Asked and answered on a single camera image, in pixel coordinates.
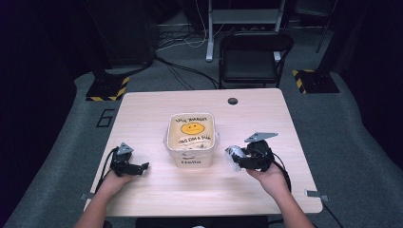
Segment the dark gray carpet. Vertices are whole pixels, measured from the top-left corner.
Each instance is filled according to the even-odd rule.
[[[315,54],[318,34],[288,32],[296,44],[286,61],[280,89],[318,190],[330,197],[327,205],[344,227],[403,227],[403,172],[361,124],[355,99],[343,80],[332,74],[340,89],[337,94],[300,94],[297,89],[292,70],[316,68],[329,37],[321,53]],[[198,48],[175,46],[157,54],[217,79],[217,47],[213,63],[205,62],[206,43]],[[178,73],[195,89],[214,89],[199,75]],[[66,124],[6,227],[71,227],[82,214],[85,202],[79,198],[90,189],[111,130],[96,124],[104,109],[115,109],[109,113],[116,116],[120,105],[120,101],[86,102],[92,81],[89,73],[76,80],[77,97]],[[159,62],[132,76],[127,86],[127,92],[163,90],[185,88]],[[318,227],[338,227],[325,210],[309,217]],[[135,218],[108,220],[119,228],[134,227],[135,222]]]

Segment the cable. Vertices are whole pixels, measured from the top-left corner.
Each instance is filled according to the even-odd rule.
[[[118,147],[115,148],[115,149],[112,149],[112,151],[110,151],[109,154],[107,154],[107,157],[106,157],[105,163],[104,163],[104,167],[103,167],[102,172],[101,172],[101,177],[100,177],[100,179],[98,180],[97,187],[95,188],[95,193],[98,192],[98,189],[101,187],[101,184],[102,184],[102,182],[104,181],[104,172],[105,172],[105,170],[106,170],[107,161],[109,160],[110,155],[112,155],[113,152],[115,152],[117,149],[118,149]]]
[[[338,218],[335,216],[335,214],[333,214],[333,212],[329,209],[329,207],[322,202],[323,207],[329,212],[329,214],[333,217],[333,219],[337,222],[337,224],[340,226],[340,228],[343,228],[343,225],[341,224],[341,222],[338,220]]]
[[[284,170],[286,170],[286,169],[285,169],[285,165],[284,165],[284,163],[282,162],[282,159],[281,159],[277,154],[275,154],[275,153],[273,153],[273,155],[276,156],[276,157],[279,159],[279,161],[281,162],[282,167],[284,168]]]
[[[170,40],[165,40],[165,41],[161,40],[161,41],[159,42],[159,44],[158,44],[158,47],[159,47],[159,48],[165,48],[165,47],[167,47],[167,46],[173,45],[176,41],[183,41],[183,40],[185,40],[186,38],[190,37],[190,35],[192,34],[192,32],[189,31],[189,32],[188,32],[187,34],[185,34],[185,35],[178,36],[178,37],[174,37],[174,36],[173,36],[173,31],[163,31],[163,32],[160,34],[160,36],[163,35],[163,34],[165,34],[166,32],[170,32],[170,33],[172,33],[172,35],[170,35],[170,36],[167,35],[165,38],[171,38],[171,37],[172,37],[172,39],[170,39]]]
[[[142,72],[143,70],[149,68],[151,65],[152,65],[152,61],[148,61],[148,62],[143,63],[141,68],[133,69],[133,70],[130,70],[128,72],[119,73],[119,74],[111,74],[111,73],[106,72],[106,75],[111,76],[111,77],[128,77],[128,76],[131,76],[133,74],[137,74],[137,73]]]
[[[168,46],[168,47],[163,47],[163,48],[157,49],[156,51],[164,50],[164,49],[167,49],[167,48],[172,48],[172,47],[174,47],[174,46],[181,46],[181,45],[188,45],[188,44],[196,44],[196,43],[200,43],[200,42],[204,42],[204,41],[206,41],[206,40],[194,41],[194,42],[187,42],[187,43],[181,43],[181,44],[171,45],[171,46]]]
[[[204,73],[202,73],[202,72],[200,72],[200,71],[198,71],[196,69],[189,68],[189,67],[186,67],[186,66],[176,65],[176,64],[173,64],[173,63],[169,63],[165,59],[163,59],[163,58],[161,58],[161,57],[159,57],[157,55],[155,56],[155,59],[157,61],[160,61],[163,64],[170,65],[171,67],[175,67],[175,68],[179,68],[179,69],[182,69],[182,70],[187,70],[187,71],[192,72],[192,73],[200,74],[204,78],[208,79],[213,84],[214,88],[217,89],[216,85],[218,85],[219,83],[215,79],[211,78],[210,76],[208,76],[208,75],[206,75],[206,74],[204,74]]]
[[[231,9],[231,0],[228,0],[228,9]],[[222,24],[219,30],[216,32],[216,34],[213,35],[213,37],[216,37],[217,34],[221,31],[221,29],[224,27],[225,24]]]
[[[189,90],[189,88],[187,88],[186,86],[189,86],[191,89],[195,89],[194,87],[192,87],[190,84],[188,84],[182,77],[181,75],[179,75],[179,73],[170,65],[166,64],[166,66],[168,67],[169,71],[171,71],[171,73],[174,75],[174,77],[176,78],[176,80],[184,87],[186,88],[186,90]]]
[[[207,38],[207,31],[206,31],[206,29],[205,29],[205,25],[204,25],[204,22],[203,22],[203,20],[202,20],[202,15],[201,15],[201,12],[200,12],[200,10],[199,10],[198,0],[195,0],[195,3],[196,3],[196,8],[197,8],[197,10],[198,10],[199,17],[201,18],[202,28],[204,29],[204,38],[202,39],[201,44],[199,44],[198,46],[191,46],[189,43],[188,43],[188,45],[191,46],[192,48],[199,48],[199,47],[201,47],[201,46],[204,44],[204,42],[206,41],[206,38]]]

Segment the black cable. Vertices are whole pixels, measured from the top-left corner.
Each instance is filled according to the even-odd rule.
[[[329,207],[322,202],[323,207],[329,212],[329,214],[333,217],[333,219],[337,222],[337,224],[340,226],[340,228],[343,228],[343,225],[341,224],[341,222],[338,220],[338,218],[335,216],[335,214],[333,214],[333,212],[329,209]]]
[[[155,59],[157,61],[159,61],[159,62],[161,62],[163,64],[166,64],[166,65],[169,65],[171,67],[175,67],[175,68],[186,70],[186,71],[189,71],[189,72],[192,72],[192,73],[200,74],[201,76],[207,78],[213,84],[214,88],[217,89],[216,85],[218,85],[219,83],[215,79],[211,78],[210,76],[208,76],[208,75],[206,75],[206,74],[204,74],[204,73],[202,73],[202,72],[200,72],[200,71],[198,71],[196,69],[189,68],[189,67],[186,67],[186,66],[176,65],[176,64],[173,64],[173,63],[169,63],[165,59],[163,59],[163,58],[161,58],[161,57],[159,57],[157,55],[155,56]]]
[[[101,172],[101,177],[100,177],[100,179],[98,180],[97,187],[95,188],[95,193],[98,192],[98,189],[101,187],[101,184],[102,184],[102,182],[104,181],[104,172],[105,172],[105,170],[106,170],[107,161],[109,161],[110,156],[111,156],[117,149],[118,149],[118,147],[116,147],[115,149],[112,149],[112,151],[110,151],[109,154],[107,155],[106,160],[105,160],[105,163],[104,163],[104,167],[103,167],[102,172]]]
[[[166,65],[168,67],[169,71],[174,75],[175,79],[186,89],[189,90],[187,86],[189,86],[191,89],[195,90],[194,87],[192,87],[189,83],[187,83],[181,75],[170,65]]]
[[[133,74],[137,74],[137,73],[142,72],[143,70],[149,68],[151,65],[152,65],[152,61],[148,61],[148,62],[145,62],[145,63],[142,65],[141,68],[133,69],[133,70],[130,70],[130,71],[128,71],[128,72],[119,73],[119,74],[111,74],[111,73],[107,73],[107,72],[106,72],[106,75],[107,75],[107,76],[111,76],[111,77],[128,77],[128,76],[131,76],[131,75],[133,75]]]
[[[182,32],[182,30],[183,30],[184,28],[186,28],[186,27],[188,28],[188,32],[187,32],[185,35],[178,36],[178,37],[173,37],[173,33],[174,33],[174,32],[176,32],[176,33]],[[160,37],[161,37],[165,32],[172,33],[172,36],[170,36],[170,37],[173,37],[173,38],[164,41],[163,39],[169,38],[169,36],[166,36],[166,37],[164,37],[163,39],[161,39],[161,41],[159,41],[159,44],[158,44],[158,49],[168,48],[168,47],[174,45],[174,44],[175,44],[176,42],[178,42],[178,41],[185,41],[185,42],[188,42],[188,41],[192,40],[193,38],[196,38],[197,36],[199,36],[199,34],[198,34],[195,30],[190,30],[190,26],[188,26],[188,25],[187,25],[187,26],[183,26],[183,27],[182,27],[180,30],[178,30],[178,31],[162,31],[162,32],[160,33]]]
[[[282,159],[281,159],[277,154],[275,154],[275,153],[273,153],[273,155],[276,156],[276,157],[279,159],[279,161],[281,162],[282,167],[284,168],[284,170],[286,170],[286,169],[285,169],[285,165],[284,165],[284,163],[282,162]]]

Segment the chair leg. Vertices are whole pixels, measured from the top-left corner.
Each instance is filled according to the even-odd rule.
[[[317,53],[319,53],[320,47],[322,46],[323,40],[325,39],[327,29],[328,29],[328,25],[326,25],[326,27],[324,28],[324,31],[322,33],[322,36],[320,37],[320,42],[319,42],[319,45],[317,46]]]

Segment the metal bracket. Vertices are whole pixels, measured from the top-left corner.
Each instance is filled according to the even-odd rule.
[[[249,138],[245,139],[246,143],[254,143],[258,141],[262,141],[268,138],[272,138],[277,136],[278,133],[266,133],[266,132],[256,132],[255,134],[251,135]]]
[[[133,152],[133,149],[128,146],[126,143],[122,142],[121,146],[119,146],[118,152],[116,153],[117,155],[123,155]]]
[[[81,195],[81,197],[80,197],[80,200],[84,200],[84,201],[86,201],[86,200],[89,200],[89,199],[92,199],[94,197],[94,194],[93,193],[83,193],[82,195]]]
[[[321,199],[322,201],[330,201],[328,196],[326,196],[326,195],[321,196],[318,191],[305,190],[305,195],[307,197]]]

